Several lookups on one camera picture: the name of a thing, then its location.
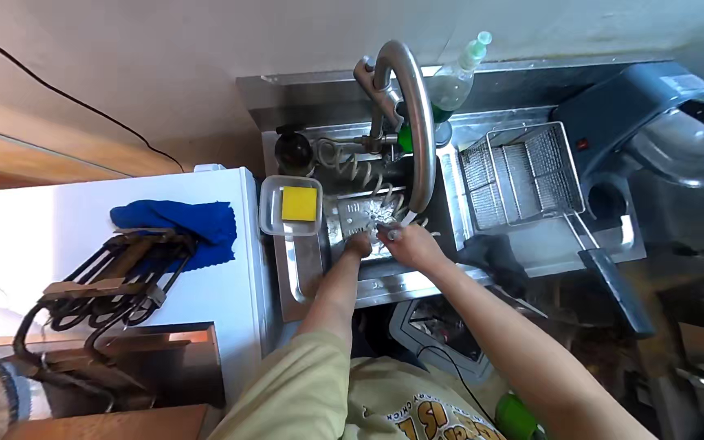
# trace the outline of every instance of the coiled spring hose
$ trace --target coiled spring hose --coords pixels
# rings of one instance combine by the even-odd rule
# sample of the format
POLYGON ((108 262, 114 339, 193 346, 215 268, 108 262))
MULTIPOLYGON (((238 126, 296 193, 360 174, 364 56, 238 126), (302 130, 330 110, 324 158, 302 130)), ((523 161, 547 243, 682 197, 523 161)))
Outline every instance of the coiled spring hose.
MULTIPOLYGON (((361 173, 361 167, 359 166, 359 162, 357 161, 357 154, 350 154, 349 157, 342 163, 341 162, 341 146, 338 144, 342 143, 354 143, 353 139, 334 139, 334 138, 318 138, 315 141, 314 148, 315 148, 315 155, 317 156, 317 161, 319 162, 320 165, 323 167, 326 167, 328 169, 332 169, 336 172, 336 174, 342 178, 344 174, 347 174, 346 171, 349 169, 350 172, 347 174, 347 178, 353 182, 356 178, 357 175, 361 173), (328 161, 325 158, 324 151, 325 150, 331 150, 333 152, 333 157, 330 161, 328 161)), ((360 188, 365 189, 366 186, 376 177, 376 185, 374 185, 374 189, 371 191, 371 196, 375 196, 378 194, 379 190, 382 188, 386 187, 387 188, 387 194, 385 195, 385 198, 382 200, 382 204, 380 206, 384 207, 391 201, 395 199, 395 197, 398 198, 398 201, 396 202, 396 207, 393 209, 393 219, 397 220, 400 218, 402 215, 405 214, 405 212, 409 209, 408 206, 404 205, 404 195, 403 194, 393 194, 393 184, 392 183, 384 183, 384 176, 382 175, 381 172, 374 172, 372 170, 371 162, 370 161, 365 161, 365 174, 363 174, 363 179, 361 181, 360 188)), ((423 228, 425 228, 426 225, 428 225, 428 219, 423 218, 421 220, 415 220, 414 222, 411 223, 412 225, 418 224, 421 225, 423 228)), ((440 235, 439 233, 431 233, 431 235, 440 235)))

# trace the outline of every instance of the white wall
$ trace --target white wall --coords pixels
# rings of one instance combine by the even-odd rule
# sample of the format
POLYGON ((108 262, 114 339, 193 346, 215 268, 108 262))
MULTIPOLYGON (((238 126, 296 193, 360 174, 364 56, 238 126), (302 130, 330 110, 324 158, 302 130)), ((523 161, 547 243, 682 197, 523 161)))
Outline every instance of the white wall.
MULTIPOLYGON (((183 162, 255 171, 259 136, 235 77, 351 69, 391 38, 435 64, 483 29, 491 59, 683 48, 704 65, 692 52, 704 2, 692 0, 0 0, 0 45, 46 80, 183 162)), ((139 145, 1 56, 0 104, 139 145)))

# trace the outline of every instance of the black handle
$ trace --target black handle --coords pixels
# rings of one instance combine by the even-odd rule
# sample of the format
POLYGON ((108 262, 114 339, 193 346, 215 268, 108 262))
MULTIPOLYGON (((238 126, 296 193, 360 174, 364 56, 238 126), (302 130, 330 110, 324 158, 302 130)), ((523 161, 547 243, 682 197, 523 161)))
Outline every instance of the black handle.
POLYGON ((610 258, 607 250, 604 248, 587 249, 577 254, 581 256, 586 268, 597 275, 599 281, 612 296, 612 299, 621 308, 621 313, 634 337, 645 339, 653 336, 655 331, 653 330, 651 319, 648 313, 645 312, 640 298, 618 272, 618 268, 610 258))

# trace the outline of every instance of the wire mesh basket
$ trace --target wire mesh basket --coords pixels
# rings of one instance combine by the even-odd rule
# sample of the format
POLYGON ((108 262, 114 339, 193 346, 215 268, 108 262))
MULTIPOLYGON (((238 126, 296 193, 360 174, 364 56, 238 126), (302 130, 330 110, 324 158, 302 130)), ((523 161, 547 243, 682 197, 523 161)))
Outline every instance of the wire mesh basket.
POLYGON ((584 211, 561 122, 494 129, 460 156, 478 230, 584 211))

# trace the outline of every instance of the yellow sponge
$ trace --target yellow sponge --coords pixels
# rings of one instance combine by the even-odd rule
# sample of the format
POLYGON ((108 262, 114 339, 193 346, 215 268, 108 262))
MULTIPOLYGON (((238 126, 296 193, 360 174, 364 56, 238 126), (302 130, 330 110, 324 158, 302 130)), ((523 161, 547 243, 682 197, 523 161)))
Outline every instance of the yellow sponge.
POLYGON ((317 189, 285 186, 282 220, 313 222, 317 219, 317 189))

